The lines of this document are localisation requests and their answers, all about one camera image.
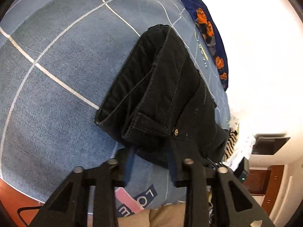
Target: mattress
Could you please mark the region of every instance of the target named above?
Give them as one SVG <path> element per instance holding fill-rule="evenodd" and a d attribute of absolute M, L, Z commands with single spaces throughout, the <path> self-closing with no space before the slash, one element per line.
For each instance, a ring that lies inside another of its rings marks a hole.
<path fill-rule="evenodd" d="M 15 0 L 0 23 L 1 178 L 45 202 L 72 168 L 114 157 L 123 146 L 95 113 L 139 36 L 160 23 L 184 41 L 217 104 L 216 122 L 229 129 L 216 66 L 180 0 Z M 167 169 L 136 156 L 129 185 L 116 189 L 117 213 L 134 213 L 123 196 L 158 208 L 185 201 L 185 192 Z"/>

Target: brown cabinet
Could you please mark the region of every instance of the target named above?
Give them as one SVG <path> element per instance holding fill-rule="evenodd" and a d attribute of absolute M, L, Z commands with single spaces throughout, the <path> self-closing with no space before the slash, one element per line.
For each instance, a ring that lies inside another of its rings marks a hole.
<path fill-rule="evenodd" d="M 271 166 L 269 168 L 271 170 L 269 183 L 267 186 L 267 190 L 265 193 L 265 198 L 262 203 L 262 208 L 266 211 L 268 215 L 270 215 L 272 208 L 276 202 L 276 198 L 278 196 L 278 192 L 280 189 L 284 166 Z"/>
<path fill-rule="evenodd" d="M 252 195 L 265 195 L 270 173 L 270 170 L 249 170 L 243 185 Z"/>
<path fill-rule="evenodd" d="M 284 165 L 271 166 L 268 170 L 249 170 L 243 185 L 252 195 L 265 195 L 262 208 L 269 215 L 275 204 L 283 176 Z"/>

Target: beige fabric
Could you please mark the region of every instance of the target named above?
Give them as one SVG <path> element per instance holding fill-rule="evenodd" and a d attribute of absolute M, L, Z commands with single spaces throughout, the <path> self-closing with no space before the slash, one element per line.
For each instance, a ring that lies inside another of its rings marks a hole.
<path fill-rule="evenodd" d="M 149 227 L 149 209 L 145 209 L 137 214 L 118 218 L 119 227 Z"/>
<path fill-rule="evenodd" d="M 119 218 L 119 227 L 182 227 L 185 204 L 161 206 L 157 210 L 145 209 L 138 214 Z"/>

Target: rivet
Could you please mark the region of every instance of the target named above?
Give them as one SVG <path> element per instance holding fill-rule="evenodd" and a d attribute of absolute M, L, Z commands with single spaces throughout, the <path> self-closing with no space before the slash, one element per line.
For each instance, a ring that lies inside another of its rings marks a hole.
<path fill-rule="evenodd" d="M 185 163 L 186 165 L 192 165 L 192 164 L 194 163 L 194 160 L 193 160 L 193 159 L 190 159 L 190 158 L 187 158 L 187 159 L 184 160 L 184 163 Z"/>
<path fill-rule="evenodd" d="M 261 225 L 262 225 L 262 220 L 255 220 L 254 222 L 252 222 L 251 224 L 250 224 L 250 226 L 251 227 L 261 227 Z"/>
<path fill-rule="evenodd" d="M 228 169 L 227 169 L 226 167 L 224 167 L 224 166 L 223 166 L 223 167 L 219 167 L 219 168 L 218 168 L 218 172 L 219 172 L 219 173 L 227 173 L 227 172 L 228 172 Z"/>
<path fill-rule="evenodd" d="M 110 165 L 116 165 L 116 164 L 118 164 L 118 161 L 116 159 L 109 159 L 107 161 L 107 163 L 110 164 Z"/>
<path fill-rule="evenodd" d="M 81 166 L 76 166 L 76 167 L 73 169 L 73 172 L 74 172 L 74 173 L 82 173 L 82 172 L 83 172 L 83 167 L 81 167 Z"/>

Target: white wall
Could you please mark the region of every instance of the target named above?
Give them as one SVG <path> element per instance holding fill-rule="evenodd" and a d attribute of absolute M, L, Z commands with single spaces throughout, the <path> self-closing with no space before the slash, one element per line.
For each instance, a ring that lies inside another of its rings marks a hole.
<path fill-rule="evenodd" d="M 291 137 L 275 155 L 250 165 L 289 164 L 303 155 L 303 24 L 288 0 L 203 0 L 228 57 L 228 101 L 240 136 Z"/>
<path fill-rule="evenodd" d="M 280 201 L 277 202 L 277 198 L 275 203 L 275 206 L 278 204 L 277 209 L 279 209 L 279 212 L 277 212 L 277 215 L 273 218 L 276 227 L 283 227 L 290 220 L 303 199 L 303 156 L 288 165 L 287 177 L 292 177 L 292 183 L 290 184 L 285 200 L 284 197 L 282 197 L 279 199 Z M 281 195 L 285 196 L 287 187 L 283 187 L 283 189 L 280 188 L 280 190 L 283 191 Z"/>

